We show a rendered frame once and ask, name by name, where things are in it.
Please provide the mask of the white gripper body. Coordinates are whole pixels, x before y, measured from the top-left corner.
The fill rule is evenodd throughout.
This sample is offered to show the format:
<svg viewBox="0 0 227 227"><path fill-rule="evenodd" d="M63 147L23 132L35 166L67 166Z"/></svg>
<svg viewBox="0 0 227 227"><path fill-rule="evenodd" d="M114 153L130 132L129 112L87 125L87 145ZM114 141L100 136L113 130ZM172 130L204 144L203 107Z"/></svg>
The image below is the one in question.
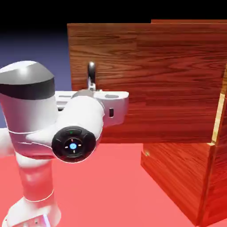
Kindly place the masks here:
<svg viewBox="0 0 227 227"><path fill-rule="evenodd" d="M80 91L56 91L55 92L55 99L57 102L58 111L62 111L67 104L67 102L73 97L73 95L78 94ZM114 100L124 100L127 99L129 96L128 92L125 91L88 91L85 90L85 95L91 95L104 103L105 100L107 101L114 101Z"/></svg>

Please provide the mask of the curved silver metal handle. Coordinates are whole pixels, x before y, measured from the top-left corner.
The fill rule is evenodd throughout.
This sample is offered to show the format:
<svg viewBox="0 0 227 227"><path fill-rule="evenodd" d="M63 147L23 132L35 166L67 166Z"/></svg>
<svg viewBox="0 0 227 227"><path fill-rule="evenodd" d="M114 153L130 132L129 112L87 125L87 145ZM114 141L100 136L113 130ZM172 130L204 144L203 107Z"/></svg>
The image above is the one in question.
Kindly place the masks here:
<svg viewBox="0 0 227 227"><path fill-rule="evenodd" d="M89 62L88 63L88 79L90 78L91 81L95 83L95 63Z"/></svg>

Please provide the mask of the wooden cabinet door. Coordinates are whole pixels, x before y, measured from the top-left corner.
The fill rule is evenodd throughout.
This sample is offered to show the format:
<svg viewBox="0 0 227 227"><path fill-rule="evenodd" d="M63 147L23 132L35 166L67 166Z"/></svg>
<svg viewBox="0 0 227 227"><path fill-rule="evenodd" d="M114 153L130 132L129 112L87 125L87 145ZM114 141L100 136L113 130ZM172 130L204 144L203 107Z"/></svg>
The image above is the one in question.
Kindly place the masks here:
<svg viewBox="0 0 227 227"><path fill-rule="evenodd" d="M227 65L227 23L71 23L72 89L129 92L121 125L103 143L211 142Z"/></svg>
<svg viewBox="0 0 227 227"><path fill-rule="evenodd" d="M213 143L151 143L141 152L144 170L195 226L203 216L214 150Z"/></svg>

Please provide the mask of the red-brown wooden cabinet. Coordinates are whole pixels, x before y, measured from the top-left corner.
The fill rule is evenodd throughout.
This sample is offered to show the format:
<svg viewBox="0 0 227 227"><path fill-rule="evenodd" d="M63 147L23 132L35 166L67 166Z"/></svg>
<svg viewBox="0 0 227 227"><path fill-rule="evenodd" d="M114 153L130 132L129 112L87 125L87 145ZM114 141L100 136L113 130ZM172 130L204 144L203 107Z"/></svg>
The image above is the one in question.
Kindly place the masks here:
<svg viewBox="0 0 227 227"><path fill-rule="evenodd" d="M169 54L145 90L145 143L213 143L207 197L198 226L227 218L227 20L154 20ZM161 85L171 83L169 88Z"/></svg>

